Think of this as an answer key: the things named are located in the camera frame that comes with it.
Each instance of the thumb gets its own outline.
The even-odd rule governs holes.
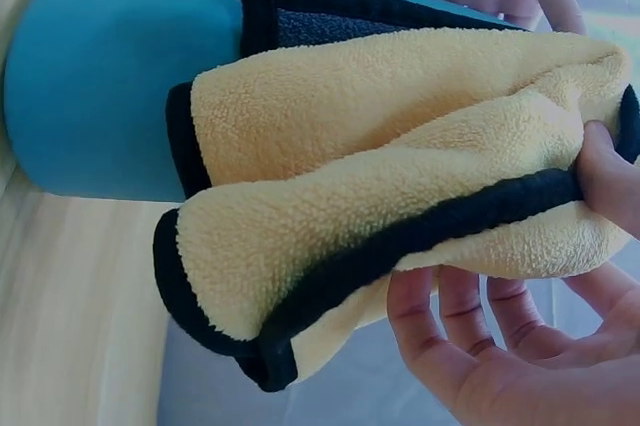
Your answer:
[[[602,123],[594,121],[585,126],[577,173],[587,206],[638,237],[640,170],[616,153]]]

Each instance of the blue plastic object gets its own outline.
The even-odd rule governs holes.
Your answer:
[[[182,201],[166,95],[239,58],[241,15],[237,0],[31,0],[9,50],[4,98],[29,178],[63,196]]]

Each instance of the yellow microfiber cloth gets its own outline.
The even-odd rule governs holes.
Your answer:
[[[583,273],[629,239],[581,202],[584,123],[640,153],[631,61],[572,34],[422,29],[262,53],[177,87],[156,279],[263,390],[386,314],[389,273]]]

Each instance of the black edge binding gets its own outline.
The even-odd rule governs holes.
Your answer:
[[[277,48],[278,9],[363,19],[398,28],[520,29],[404,0],[241,1],[242,57]],[[167,104],[172,154],[188,197],[211,186],[193,128],[190,89],[190,83],[178,86],[172,90]],[[625,160],[635,162],[640,154],[640,112],[631,86],[623,95],[619,118],[616,150]],[[550,169],[500,181],[470,196],[440,203],[310,267],[310,273],[274,308],[259,337],[251,341],[237,341],[217,331],[198,306],[177,251],[178,210],[166,213],[156,228],[156,281],[165,306],[181,328],[205,348],[235,357],[247,376],[263,390],[273,392],[284,389],[297,377],[291,339],[327,310],[339,306],[354,290],[388,274],[400,258],[449,238],[477,234],[581,199],[573,172]],[[425,243],[425,237],[431,241]]]
[[[623,95],[619,119],[616,151],[633,163],[640,155],[640,109],[631,86]],[[156,228],[156,281],[167,309],[189,335],[211,351],[236,357],[264,391],[279,391],[297,377],[291,339],[353,291],[389,274],[402,257],[580,200],[575,172],[548,169],[444,201],[307,268],[309,273],[274,308],[258,338],[249,342],[218,332],[198,307],[177,251],[177,210],[166,213]]]

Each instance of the light wood table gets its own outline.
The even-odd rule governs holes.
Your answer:
[[[0,58],[25,1],[0,0]],[[156,424],[167,314],[151,242],[169,206],[43,194],[1,126],[0,426]]]

